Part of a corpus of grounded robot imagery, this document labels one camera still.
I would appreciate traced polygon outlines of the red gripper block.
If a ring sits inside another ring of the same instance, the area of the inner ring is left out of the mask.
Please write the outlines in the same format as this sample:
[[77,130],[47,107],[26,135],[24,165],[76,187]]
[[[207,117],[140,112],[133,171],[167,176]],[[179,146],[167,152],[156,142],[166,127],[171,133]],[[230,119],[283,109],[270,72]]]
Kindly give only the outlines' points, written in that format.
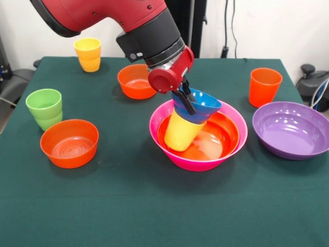
[[184,76],[190,71],[193,63],[194,53],[188,46],[185,46],[175,59],[151,69],[148,75],[150,86],[156,92],[165,94],[172,91],[173,95],[178,98],[176,102],[180,101],[190,115],[194,115],[196,110],[191,103],[193,95],[189,82],[184,79]]

